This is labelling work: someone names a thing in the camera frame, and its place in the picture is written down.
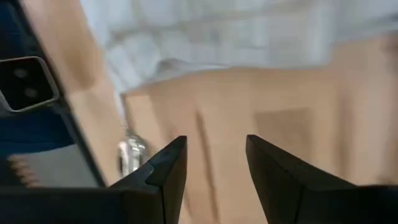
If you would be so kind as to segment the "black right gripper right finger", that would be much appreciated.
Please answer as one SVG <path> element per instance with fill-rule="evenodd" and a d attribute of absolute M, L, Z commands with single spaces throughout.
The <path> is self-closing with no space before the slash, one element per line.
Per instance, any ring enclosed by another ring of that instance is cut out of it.
<path fill-rule="evenodd" d="M 268 224 L 398 224 L 398 185 L 354 185 L 253 134 L 246 157 Z"/>

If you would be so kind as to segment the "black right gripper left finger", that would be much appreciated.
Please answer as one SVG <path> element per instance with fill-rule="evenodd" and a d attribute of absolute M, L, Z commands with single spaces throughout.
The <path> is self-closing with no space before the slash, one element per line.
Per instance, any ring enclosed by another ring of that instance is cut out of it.
<path fill-rule="evenodd" d="M 0 224 L 178 224 L 186 178 L 179 136 L 107 188 L 0 187 Z"/>

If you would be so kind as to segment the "white grey-checked towel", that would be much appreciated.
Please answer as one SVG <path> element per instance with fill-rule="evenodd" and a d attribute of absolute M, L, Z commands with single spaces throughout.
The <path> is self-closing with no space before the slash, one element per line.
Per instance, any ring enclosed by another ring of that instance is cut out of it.
<path fill-rule="evenodd" d="M 196 70 L 326 63 L 398 29 L 398 0 L 80 0 L 118 92 Z"/>

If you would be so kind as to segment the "metal spoon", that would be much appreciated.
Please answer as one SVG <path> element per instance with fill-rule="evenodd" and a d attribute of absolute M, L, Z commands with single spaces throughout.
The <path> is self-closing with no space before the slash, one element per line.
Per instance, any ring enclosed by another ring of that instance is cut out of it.
<path fill-rule="evenodd" d="M 118 144 L 119 171 L 126 177 L 140 168 L 148 159 L 149 153 L 146 142 L 138 135 L 127 132 Z"/>

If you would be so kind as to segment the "orange black hazard tape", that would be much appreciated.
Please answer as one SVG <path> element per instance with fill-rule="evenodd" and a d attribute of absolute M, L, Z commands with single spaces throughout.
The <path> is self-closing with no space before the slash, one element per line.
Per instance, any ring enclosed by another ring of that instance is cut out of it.
<path fill-rule="evenodd" d="M 28 188 L 42 186 L 40 180 L 31 169 L 25 155 L 14 154 L 9 156 L 7 160 L 10 162 L 11 169 L 14 171 L 15 175 L 22 182 L 23 185 Z"/>

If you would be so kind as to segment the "black smartphone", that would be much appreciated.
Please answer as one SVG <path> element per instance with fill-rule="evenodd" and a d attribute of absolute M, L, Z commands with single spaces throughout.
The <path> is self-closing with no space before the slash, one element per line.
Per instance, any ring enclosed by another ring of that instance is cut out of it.
<path fill-rule="evenodd" d="M 22 113 L 56 101 L 57 84 L 44 59 L 37 56 L 0 60 L 0 102 Z"/>

